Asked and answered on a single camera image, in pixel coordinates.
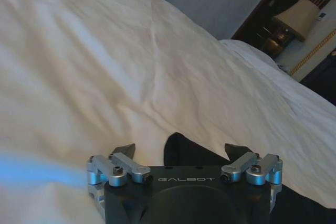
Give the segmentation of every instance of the bed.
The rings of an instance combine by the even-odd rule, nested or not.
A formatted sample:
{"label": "bed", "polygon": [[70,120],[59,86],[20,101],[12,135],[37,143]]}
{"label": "bed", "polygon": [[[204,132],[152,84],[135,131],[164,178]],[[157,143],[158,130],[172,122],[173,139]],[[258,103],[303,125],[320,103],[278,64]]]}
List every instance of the bed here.
{"label": "bed", "polygon": [[285,185],[336,207],[336,108],[164,0],[0,0],[0,111],[2,223],[103,223],[88,157],[135,143],[162,165],[174,132],[279,154]]}

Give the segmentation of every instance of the lamp shade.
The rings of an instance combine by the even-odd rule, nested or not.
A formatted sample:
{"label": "lamp shade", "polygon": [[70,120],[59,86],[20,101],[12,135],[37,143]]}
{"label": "lamp shade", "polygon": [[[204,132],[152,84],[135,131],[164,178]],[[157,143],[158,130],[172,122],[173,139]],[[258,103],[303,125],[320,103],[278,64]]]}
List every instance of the lamp shade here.
{"label": "lamp shade", "polygon": [[273,17],[273,20],[282,23],[300,41],[304,41],[316,19],[320,8],[309,0],[299,0],[291,8]]}

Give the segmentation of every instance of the white bed sheet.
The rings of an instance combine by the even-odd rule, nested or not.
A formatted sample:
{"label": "white bed sheet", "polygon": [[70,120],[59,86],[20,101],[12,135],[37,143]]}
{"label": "white bed sheet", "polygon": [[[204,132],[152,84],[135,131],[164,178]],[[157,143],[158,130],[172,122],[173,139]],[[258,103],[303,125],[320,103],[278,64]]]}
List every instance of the white bed sheet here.
{"label": "white bed sheet", "polygon": [[135,143],[162,165],[176,131],[277,153],[285,185],[336,207],[336,108],[260,55],[163,0],[0,0],[1,223],[103,223],[87,158]]}

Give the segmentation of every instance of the silver metal bracket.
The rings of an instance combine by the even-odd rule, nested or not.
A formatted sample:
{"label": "silver metal bracket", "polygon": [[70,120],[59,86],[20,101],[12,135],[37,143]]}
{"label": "silver metal bracket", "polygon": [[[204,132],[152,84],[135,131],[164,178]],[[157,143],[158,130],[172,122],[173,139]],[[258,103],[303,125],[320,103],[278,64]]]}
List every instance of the silver metal bracket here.
{"label": "silver metal bracket", "polygon": [[282,160],[277,155],[267,154],[258,164],[246,171],[247,182],[263,185],[266,181],[279,185],[282,182]]}
{"label": "silver metal bracket", "polygon": [[257,162],[257,154],[247,152],[230,165],[224,165],[221,168],[221,179],[225,183],[233,183],[240,181],[241,174],[251,165]]}
{"label": "silver metal bracket", "polygon": [[150,174],[151,169],[148,166],[139,165],[122,153],[113,154],[110,160],[113,164],[126,170],[136,183],[147,184],[153,181],[153,176]]}
{"label": "silver metal bracket", "polygon": [[282,190],[282,160],[277,155],[267,154],[259,159],[255,153],[247,152],[230,165],[221,168],[221,179],[225,183],[240,181],[241,174],[246,171],[246,180],[252,185],[270,183],[270,212],[272,212],[276,196]]}
{"label": "silver metal bracket", "polygon": [[[133,156],[134,145],[124,147],[126,155]],[[88,192],[93,195],[96,208],[103,219],[105,219],[104,185],[106,182],[113,187],[123,186],[127,183],[127,173],[136,183],[147,184],[153,180],[149,167],[139,165],[126,155],[113,152],[109,155],[109,159],[98,155],[90,157],[87,161]]]}

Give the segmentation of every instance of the dark wooden furniture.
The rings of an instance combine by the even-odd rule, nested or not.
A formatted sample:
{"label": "dark wooden furniture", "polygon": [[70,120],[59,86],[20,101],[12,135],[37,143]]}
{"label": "dark wooden furniture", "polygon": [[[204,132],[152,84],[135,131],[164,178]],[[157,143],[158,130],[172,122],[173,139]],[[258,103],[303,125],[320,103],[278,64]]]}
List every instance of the dark wooden furniture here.
{"label": "dark wooden furniture", "polygon": [[336,48],[300,83],[336,106]]}
{"label": "dark wooden furniture", "polygon": [[[285,33],[282,33],[280,37],[284,37],[285,41],[274,40],[278,37],[281,26],[272,21],[272,17],[287,10],[297,1],[261,0],[232,39],[242,40],[275,58],[293,37],[287,37]],[[274,43],[267,43],[270,40],[274,40]]]}

